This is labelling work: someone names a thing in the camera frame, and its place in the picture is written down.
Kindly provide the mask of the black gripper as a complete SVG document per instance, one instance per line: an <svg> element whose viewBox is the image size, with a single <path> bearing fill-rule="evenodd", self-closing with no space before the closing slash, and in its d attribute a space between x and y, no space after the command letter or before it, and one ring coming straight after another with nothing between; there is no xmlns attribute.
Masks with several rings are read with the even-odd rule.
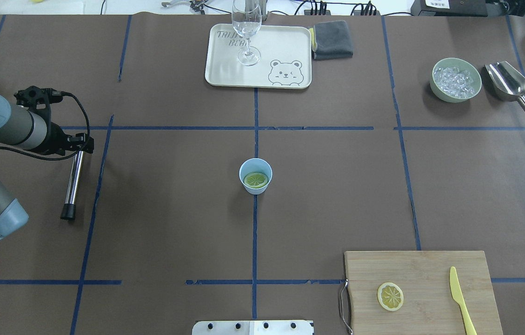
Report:
<svg viewBox="0 0 525 335"><path fill-rule="evenodd" d="M27 109L30 115L30 129L22 141L14 147L39 155L65 155L66 152L94 152L94 139L87 133L68 135L60 125L52 122L51 105L60 103L64 97L73 98L86 120L86 111L80 100L66 91L52 88L27 87L14 94L16 104Z"/></svg>

